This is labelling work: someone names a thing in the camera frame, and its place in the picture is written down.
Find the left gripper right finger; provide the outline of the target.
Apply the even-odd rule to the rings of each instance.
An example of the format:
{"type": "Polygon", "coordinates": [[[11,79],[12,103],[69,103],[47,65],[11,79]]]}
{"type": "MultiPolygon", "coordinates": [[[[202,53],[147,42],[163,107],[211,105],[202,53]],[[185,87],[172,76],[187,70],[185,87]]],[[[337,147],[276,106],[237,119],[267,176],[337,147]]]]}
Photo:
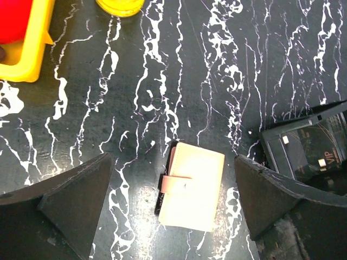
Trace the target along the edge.
{"type": "Polygon", "coordinates": [[[260,259],[346,259],[346,172],[307,184],[238,155],[237,188],[260,259]]]}

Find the yellow plastic tray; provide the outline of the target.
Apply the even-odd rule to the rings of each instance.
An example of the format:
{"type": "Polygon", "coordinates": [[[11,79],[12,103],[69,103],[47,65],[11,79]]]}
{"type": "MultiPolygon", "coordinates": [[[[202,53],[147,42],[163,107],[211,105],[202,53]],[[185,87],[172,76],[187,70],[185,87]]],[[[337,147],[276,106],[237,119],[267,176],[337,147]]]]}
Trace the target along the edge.
{"type": "Polygon", "coordinates": [[[2,44],[6,57],[1,62],[1,79],[35,82],[40,74],[46,45],[53,44],[49,26],[54,1],[32,1],[23,40],[2,44]]]}

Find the red pomegranate lower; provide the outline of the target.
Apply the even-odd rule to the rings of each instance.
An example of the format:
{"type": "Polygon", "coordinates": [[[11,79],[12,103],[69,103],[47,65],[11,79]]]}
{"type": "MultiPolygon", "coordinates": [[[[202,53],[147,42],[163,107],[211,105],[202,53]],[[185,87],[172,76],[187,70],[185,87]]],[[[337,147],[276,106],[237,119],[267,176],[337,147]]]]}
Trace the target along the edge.
{"type": "Polygon", "coordinates": [[[1,44],[24,39],[31,6],[31,0],[1,1],[1,44]]]}

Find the yellow juice bottle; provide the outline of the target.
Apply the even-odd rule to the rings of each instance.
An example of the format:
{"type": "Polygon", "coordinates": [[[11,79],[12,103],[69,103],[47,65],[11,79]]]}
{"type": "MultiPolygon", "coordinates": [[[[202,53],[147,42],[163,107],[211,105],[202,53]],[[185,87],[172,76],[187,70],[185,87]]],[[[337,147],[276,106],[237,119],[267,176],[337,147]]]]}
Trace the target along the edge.
{"type": "Polygon", "coordinates": [[[140,12],[144,0],[96,0],[103,11],[117,17],[130,17],[140,12]]]}

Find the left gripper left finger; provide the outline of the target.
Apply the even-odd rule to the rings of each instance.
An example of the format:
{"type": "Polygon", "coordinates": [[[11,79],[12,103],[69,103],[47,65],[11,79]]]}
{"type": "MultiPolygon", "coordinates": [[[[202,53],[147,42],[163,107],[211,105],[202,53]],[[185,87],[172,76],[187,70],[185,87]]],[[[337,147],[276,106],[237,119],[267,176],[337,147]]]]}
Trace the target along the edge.
{"type": "Polygon", "coordinates": [[[1,195],[1,259],[88,259],[113,172],[101,154],[1,195]]]}

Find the pink leather card holder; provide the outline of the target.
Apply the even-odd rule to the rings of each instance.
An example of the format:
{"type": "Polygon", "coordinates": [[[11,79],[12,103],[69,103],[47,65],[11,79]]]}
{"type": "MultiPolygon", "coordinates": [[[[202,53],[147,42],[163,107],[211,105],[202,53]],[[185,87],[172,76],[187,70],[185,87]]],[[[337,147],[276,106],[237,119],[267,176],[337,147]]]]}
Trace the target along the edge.
{"type": "Polygon", "coordinates": [[[214,228],[225,155],[178,142],[162,177],[159,222],[192,230],[214,228]]]}

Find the VIP card in box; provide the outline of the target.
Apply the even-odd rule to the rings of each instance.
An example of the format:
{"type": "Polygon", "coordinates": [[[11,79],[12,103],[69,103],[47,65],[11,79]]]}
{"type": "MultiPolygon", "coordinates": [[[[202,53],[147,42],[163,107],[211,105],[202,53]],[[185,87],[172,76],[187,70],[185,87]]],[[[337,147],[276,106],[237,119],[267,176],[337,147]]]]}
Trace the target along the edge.
{"type": "Polygon", "coordinates": [[[301,182],[341,168],[346,161],[346,113],[282,134],[281,141],[301,182]]]}

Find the black card box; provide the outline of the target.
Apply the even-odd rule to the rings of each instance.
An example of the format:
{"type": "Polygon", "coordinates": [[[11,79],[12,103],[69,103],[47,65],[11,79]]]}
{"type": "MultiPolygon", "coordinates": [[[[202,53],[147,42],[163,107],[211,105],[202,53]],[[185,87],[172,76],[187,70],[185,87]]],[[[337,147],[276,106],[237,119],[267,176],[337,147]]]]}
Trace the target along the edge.
{"type": "Polygon", "coordinates": [[[311,108],[259,135],[270,169],[346,196],[346,101],[311,108]]]}

